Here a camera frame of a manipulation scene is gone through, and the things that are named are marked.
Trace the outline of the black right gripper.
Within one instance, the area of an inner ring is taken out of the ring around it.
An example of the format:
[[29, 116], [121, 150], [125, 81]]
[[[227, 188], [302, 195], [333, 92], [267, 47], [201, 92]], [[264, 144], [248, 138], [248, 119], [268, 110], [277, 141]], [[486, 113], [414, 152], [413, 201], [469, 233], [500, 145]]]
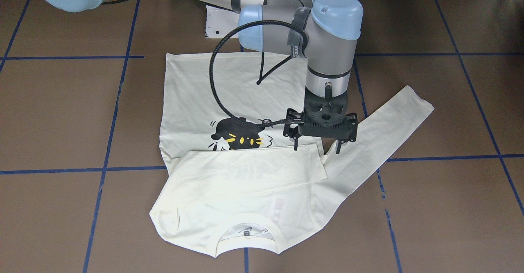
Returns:
[[[346, 114], [347, 108], [347, 92], [328, 100], [306, 90], [303, 123], [298, 125], [299, 134], [336, 139], [336, 154], [339, 154], [342, 143], [356, 141], [357, 115]], [[298, 150], [298, 139], [293, 137], [295, 151]]]

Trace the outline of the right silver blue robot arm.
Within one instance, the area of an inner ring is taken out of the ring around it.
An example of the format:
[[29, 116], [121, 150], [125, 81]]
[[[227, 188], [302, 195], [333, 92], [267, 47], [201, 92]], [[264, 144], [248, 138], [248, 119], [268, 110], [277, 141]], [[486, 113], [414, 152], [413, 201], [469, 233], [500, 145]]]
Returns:
[[[45, 0], [67, 12], [82, 12], [121, 0]], [[209, 67], [212, 94], [228, 118], [219, 122], [213, 136], [225, 140], [223, 127], [233, 125], [254, 138], [264, 128], [283, 125], [283, 135], [298, 145], [300, 137], [355, 142], [357, 115], [348, 114], [348, 83], [364, 15], [358, 0], [199, 0], [239, 15], [238, 24], [217, 44]], [[286, 118], [270, 123], [252, 123], [233, 115], [218, 98], [213, 67], [221, 47], [232, 36], [244, 48], [286, 55], [268, 72], [260, 72], [260, 84], [269, 74], [293, 58], [307, 59], [303, 111], [288, 109]]]

